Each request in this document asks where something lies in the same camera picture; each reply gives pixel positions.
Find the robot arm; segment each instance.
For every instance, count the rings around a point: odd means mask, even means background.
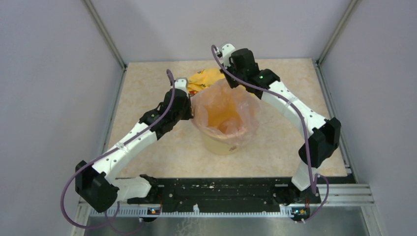
[[[116,177],[139,152],[171,131],[178,121],[192,118],[187,79],[177,79],[175,87],[172,106],[158,124],[135,137],[166,110],[171,100],[172,90],[165,94],[164,101],[157,108],[146,112],[133,129],[109,149],[117,148],[116,151],[107,155],[106,158],[98,160],[76,177],[76,192],[97,212],[104,212],[114,202],[130,198],[144,198],[148,195],[152,188],[152,178],[146,175],[127,179],[116,179]],[[76,171],[85,164],[85,161],[80,162]]]
[[[312,174],[315,175],[321,163],[330,157],[339,146],[341,128],[339,120],[336,118],[328,120],[324,116],[314,112],[292,94],[275,73],[269,69],[259,70],[258,64],[255,62],[250,50],[246,48],[236,50],[232,44],[227,43],[218,48],[216,54],[218,57],[223,58],[224,67],[232,75],[246,83],[286,97],[289,102],[285,102],[277,96],[242,84],[248,92],[255,94],[259,99],[275,107],[304,136],[301,120],[296,111],[290,106],[290,103],[299,109],[307,128]],[[227,73],[225,73],[225,76],[231,88],[239,85]],[[298,166],[298,170],[291,181],[300,191],[303,191],[310,186],[305,145],[299,149],[298,154],[302,162]]]

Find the purple wire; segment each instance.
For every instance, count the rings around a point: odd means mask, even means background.
[[[169,111],[169,109],[171,108],[171,106],[172,106],[172,103],[173,103],[173,101],[174,101],[174,96],[175,96],[175,80],[174,80],[174,76],[172,75],[172,72],[169,70],[169,69],[167,69],[167,76],[168,76],[168,79],[170,80],[170,82],[171,82],[171,85],[172,85],[172,94],[171,94],[171,99],[170,99],[170,102],[169,102],[169,104],[168,104],[168,107],[167,107],[167,109],[164,111],[164,113],[162,113],[162,115],[158,118],[158,119],[156,119],[152,124],[150,124],[148,127],[146,127],[145,129],[143,129],[141,132],[139,132],[139,133],[137,133],[135,136],[133,136],[132,138],[130,138],[129,140],[127,140],[126,142],[124,142],[123,144],[124,145],[127,145],[128,143],[130,143],[131,141],[133,141],[133,140],[135,140],[136,138],[138,138],[139,136],[141,136],[142,134],[144,134],[146,131],[148,131],[148,130],[150,130],[152,127],[154,127],[158,122],[160,122],[163,118],[164,118],[164,116],[166,116],[166,114],[168,113],[168,111]],[[102,228],[102,227],[104,227],[104,226],[107,226],[107,225],[109,225],[114,219],[115,219],[115,217],[116,217],[116,215],[117,215],[117,213],[118,213],[118,211],[119,211],[119,207],[120,207],[120,204],[119,204],[119,202],[118,202],[118,208],[117,208],[117,210],[116,210],[116,213],[115,213],[115,215],[113,216],[113,218],[112,218],[112,220],[111,221],[108,221],[108,222],[106,222],[106,223],[104,223],[104,224],[102,224],[102,225],[97,225],[97,226],[86,226],[86,225],[80,225],[80,224],[78,224],[77,222],[75,222],[75,221],[73,221],[69,216],[68,216],[68,214],[67,214],[67,212],[66,212],[66,210],[65,210],[65,206],[64,206],[64,199],[65,199],[65,194],[66,194],[66,192],[67,192],[67,190],[68,190],[68,187],[69,187],[69,185],[71,184],[71,182],[75,179],[75,177],[77,176],[77,175],[79,175],[82,171],[84,171],[86,168],[88,168],[88,167],[90,167],[90,166],[92,166],[96,161],[98,161],[98,160],[100,160],[100,159],[103,159],[104,157],[106,157],[106,156],[108,156],[108,155],[110,155],[110,154],[112,154],[112,153],[114,153],[115,151],[117,151],[118,150],[118,148],[117,147],[115,147],[114,149],[112,149],[112,150],[110,150],[110,151],[108,151],[108,152],[106,152],[106,153],[104,153],[104,154],[102,154],[101,156],[99,156],[99,157],[97,157],[96,159],[94,159],[94,160],[92,160],[92,161],[90,161],[89,163],[87,163],[87,164],[85,164],[85,165],[83,165],[79,170],[77,170],[70,178],[69,178],[69,180],[67,181],[67,183],[65,184],[65,186],[64,186],[64,189],[62,190],[62,193],[61,193],[61,198],[60,198],[60,208],[61,208],[61,212],[62,212],[62,214],[63,214],[63,216],[64,216],[64,218],[71,224],[71,225],[73,225],[73,226],[76,226],[76,227],[78,227],[78,228],[81,228],[81,229],[86,229],[86,230],[91,230],[91,229],[98,229],[98,228]]]
[[[324,180],[325,180],[325,182],[326,182],[326,188],[327,188],[327,192],[326,192],[326,195],[325,195],[325,198],[323,199],[323,201],[322,201],[322,203],[320,204],[320,206],[313,212],[313,214],[311,214],[310,215],[310,217],[308,217],[307,219],[305,219],[304,221],[297,221],[297,223],[305,223],[305,222],[307,222],[307,221],[309,221],[311,218],[313,218],[313,216],[315,216],[316,215],[316,213],[323,207],[323,205],[326,203],[326,201],[327,201],[327,198],[328,198],[328,191],[329,191],[329,184],[328,184],[328,179],[325,177],[325,176],[323,176],[323,175],[320,175],[320,177],[321,178],[323,178]]]
[[[304,132],[304,141],[305,141],[305,151],[307,154],[307,165],[308,165],[308,175],[310,177],[310,185],[311,185],[311,191],[313,192],[313,194],[316,194],[316,183],[313,181],[313,171],[311,170],[311,158],[310,158],[310,146],[308,144],[308,135],[307,135],[307,126],[305,125],[305,121],[304,121],[304,117],[301,114],[301,111],[292,103],[288,100],[288,98],[273,92],[273,91],[269,91],[268,89],[265,88],[261,88],[255,85],[251,85],[250,83],[247,83],[241,79],[239,79],[238,77],[234,76],[232,73],[230,73],[220,62],[219,58],[217,57],[216,54],[216,50],[217,47],[215,45],[211,46],[211,53],[213,54],[214,59],[216,60],[217,64],[220,66],[220,68],[230,77],[232,77],[234,80],[238,81],[239,83],[251,87],[253,89],[257,89],[260,90],[262,92],[266,92],[269,94],[272,94],[274,96],[277,96],[278,98],[281,98],[282,100],[284,100],[285,102],[289,103],[290,106],[295,110],[295,112],[297,113],[297,115],[299,116],[300,120],[301,120],[301,125],[302,125],[302,129]]]

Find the purple cable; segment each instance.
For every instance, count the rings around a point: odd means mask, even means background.
[[[143,133],[145,133],[146,131],[148,131],[148,130],[150,130],[152,127],[154,127],[158,122],[160,122],[165,116],[166,116],[166,114],[168,113],[168,111],[169,111],[169,109],[171,108],[171,106],[172,106],[172,103],[173,103],[173,101],[174,101],[174,96],[175,96],[175,80],[174,80],[174,76],[172,75],[172,72],[169,70],[169,69],[167,69],[167,76],[168,76],[168,79],[170,80],[170,82],[171,82],[171,85],[172,85],[172,94],[171,94],[171,99],[170,99],[170,102],[169,102],[169,104],[168,104],[168,107],[167,107],[167,109],[164,111],[164,113],[162,113],[162,115],[158,118],[158,119],[156,119],[152,124],[150,124],[148,127],[146,127],[145,129],[143,129],[141,132],[139,132],[139,133],[137,133],[135,136],[133,136],[132,138],[130,138],[129,140],[127,140],[126,142],[124,142],[123,144],[124,145],[127,145],[128,143],[130,143],[131,141],[133,141],[133,140],[135,140],[137,137],[139,137],[139,136],[141,136]],[[89,163],[87,163],[87,164],[85,164],[85,165],[83,165],[79,170],[77,170],[70,178],[69,178],[69,180],[68,180],[68,182],[65,184],[65,186],[64,186],[64,189],[62,190],[62,193],[61,193],[61,198],[60,198],[60,208],[61,208],[61,212],[62,212],[62,214],[63,214],[63,216],[64,216],[64,218],[71,224],[71,225],[73,225],[73,226],[76,226],[76,227],[78,227],[78,228],[81,228],[81,229],[86,229],[86,230],[91,230],[91,229],[98,229],[98,228],[102,228],[102,227],[104,227],[104,226],[107,226],[107,225],[109,225],[114,219],[115,219],[115,217],[116,217],[116,215],[117,215],[117,213],[118,213],[118,211],[119,211],[119,207],[120,207],[120,204],[119,204],[119,202],[118,202],[118,208],[117,208],[117,210],[116,210],[116,213],[115,213],[115,215],[113,216],[113,218],[111,219],[111,221],[108,221],[108,222],[106,222],[106,223],[104,223],[104,224],[102,224],[102,225],[97,225],[97,226],[86,226],[86,225],[80,225],[80,224],[78,224],[77,222],[75,222],[75,221],[73,221],[71,218],[69,218],[69,216],[68,216],[68,214],[67,214],[67,212],[65,211],[65,206],[64,206],[64,199],[65,199],[65,194],[66,194],[66,192],[67,192],[67,190],[68,190],[68,187],[69,187],[69,185],[71,184],[71,182],[75,179],[75,177],[77,176],[77,175],[79,175],[82,171],[84,171],[86,168],[88,168],[88,167],[90,167],[90,166],[92,166],[96,161],[98,161],[98,160],[100,160],[100,159],[103,159],[104,157],[106,157],[106,156],[108,156],[108,155],[110,155],[110,154],[112,154],[112,153],[114,153],[115,151],[117,151],[118,150],[118,148],[117,147],[115,147],[114,149],[112,149],[112,150],[110,150],[110,151],[108,151],[108,152],[105,152],[104,154],[102,154],[101,156],[99,156],[99,157],[97,157],[96,159],[94,159],[94,160],[92,160],[92,161],[90,161]]]
[[[211,53],[213,54],[213,57],[214,57],[214,59],[216,60],[216,62],[217,62],[217,64],[220,66],[220,68],[227,74],[227,75],[229,75],[230,77],[232,77],[234,80],[236,80],[236,81],[238,81],[239,83],[241,83],[241,84],[243,84],[243,85],[245,85],[245,86],[248,86],[248,87],[251,87],[251,88],[253,88],[253,89],[257,89],[257,90],[259,90],[259,91],[262,91],[262,92],[266,92],[266,93],[269,93],[269,94],[272,94],[272,95],[274,95],[274,96],[277,96],[278,98],[281,98],[282,100],[284,100],[285,102],[287,102],[287,103],[289,103],[290,104],[290,106],[295,110],[295,112],[297,113],[297,115],[299,116],[299,118],[300,118],[300,120],[301,120],[301,125],[302,125],[302,129],[303,129],[303,132],[304,132],[304,141],[305,141],[305,151],[306,151],[306,154],[307,154],[307,165],[308,165],[308,175],[309,175],[309,177],[310,177],[310,185],[311,185],[311,191],[313,192],[313,194],[316,194],[316,183],[315,183],[315,181],[313,181],[313,171],[311,170],[311,158],[310,158],[310,146],[309,146],[309,144],[308,144],[308,135],[307,135],[307,126],[305,125],[305,121],[304,121],[304,117],[302,116],[302,114],[301,114],[301,112],[300,112],[300,110],[292,103],[292,102],[290,102],[286,97],[284,97],[284,96],[282,96],[282,95],[280,95],[280,94],[278,94],[278,93],[276,93],[276,92],[273,92],[273,91],[269,91],[268,89],[265,89],[265,88],[261,88],[261,87],[258,87],[258,86],[255,86],[255,85],[251,85],[250,83],[247,83],[247,82],[245,82],[245,81],[243,81],[243,80],[241,80],[241,79],[239,79],[238,77],[236,77],[236,76],[234,76],[232,73],[230,73],[222,64],[221,64],[221,62],[220,62],[220,60],[219,60],[219,58],[217,57],[217,54],[216,54],[216,50],[217,50],[217,47],[215,46],[215,45],[212,45],[211,46]]]
[[[310,217],[308,217],[307,219],[305,219],[304,221],[297,221],[297,223],[305,223],[307,221],[309,221],[311,218],[313,218],[313,216],[316,215],[316,213],[323,207],[323,205],[326,203],[327,198],[328,198],[328,191],[329,191],[329,185],[328,185],[328,180],[325,176],[320,175],[321,178],[323,178],[326,182],[326,187],[327,187],[327,192],[326,192],[326,196],[324,198],[324,200],[322,201],[322,203],[320,204],[320,206],[313,212],[313,214],[310,215]]]

